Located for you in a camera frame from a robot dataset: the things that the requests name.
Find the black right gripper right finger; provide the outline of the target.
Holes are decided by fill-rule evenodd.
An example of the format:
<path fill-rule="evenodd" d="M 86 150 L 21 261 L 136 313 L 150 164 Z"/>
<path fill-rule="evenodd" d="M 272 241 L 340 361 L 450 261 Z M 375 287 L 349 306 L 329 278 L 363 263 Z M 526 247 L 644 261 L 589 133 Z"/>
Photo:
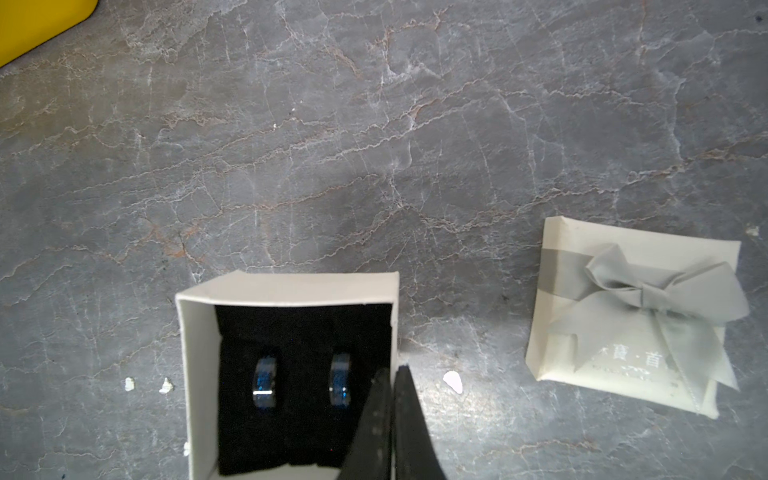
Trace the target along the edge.
<path fill-rule="evenodd" d="M 408 365 L 400 366 L 395 376 L 392 433 L 397 479 L 447 479 L 437 459 Z"/>

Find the white gift box lid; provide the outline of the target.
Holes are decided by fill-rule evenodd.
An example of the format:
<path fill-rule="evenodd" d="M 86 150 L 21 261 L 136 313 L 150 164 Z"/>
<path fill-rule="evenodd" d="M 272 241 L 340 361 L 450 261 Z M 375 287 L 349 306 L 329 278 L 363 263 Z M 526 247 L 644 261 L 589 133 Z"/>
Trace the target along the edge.
<path fill-rule="evenodd" d="M 709 418 L 737 380 L 727 326 L 749 304 L 741 245 L 546 219 L 526 363 L 537 380 L 650 401 Z"/>

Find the white ring box base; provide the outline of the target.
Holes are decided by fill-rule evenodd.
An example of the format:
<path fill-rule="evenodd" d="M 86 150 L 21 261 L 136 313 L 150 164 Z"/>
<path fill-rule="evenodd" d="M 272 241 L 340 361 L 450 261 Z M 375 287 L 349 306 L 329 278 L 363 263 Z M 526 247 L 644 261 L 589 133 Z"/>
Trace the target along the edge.
<path fill-rule="evenodd" d="M 392 304 L 391 363 L 397 363 L 397 273 L 250 274 L 234 271 L 179 292 L 189 475 L 193 479 L 334 479 L 341 466 L 290 465 L 226 476 L 218 470 L 221 334 L 216 307 L 312 307 Z"/>

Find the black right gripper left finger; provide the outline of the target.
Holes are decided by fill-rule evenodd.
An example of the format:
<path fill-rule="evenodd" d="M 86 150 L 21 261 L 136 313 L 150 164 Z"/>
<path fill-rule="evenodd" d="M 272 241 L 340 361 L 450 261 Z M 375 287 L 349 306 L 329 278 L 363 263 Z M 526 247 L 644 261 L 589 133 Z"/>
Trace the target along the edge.
<path fill-rule="evenodd" d="M 390 480 L 393 392 L 388 369 L 374 376 L 338 480 Z"/>

